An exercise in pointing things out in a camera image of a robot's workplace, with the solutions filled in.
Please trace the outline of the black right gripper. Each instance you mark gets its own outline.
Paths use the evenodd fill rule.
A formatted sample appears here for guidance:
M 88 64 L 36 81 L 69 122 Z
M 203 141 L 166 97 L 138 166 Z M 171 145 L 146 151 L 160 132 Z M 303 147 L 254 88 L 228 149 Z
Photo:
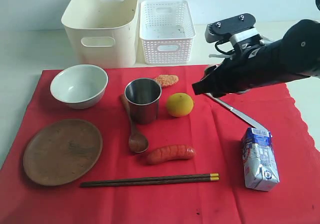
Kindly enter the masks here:
M 192 84 L 194 94 L 222 97 L 283 83 L 284 67 L 279 61 L 281 43 L 278 40 L 263 47 L 250 47 L 240 57 L 225 59 L 219 66 L 208 68 L 202 79 Z

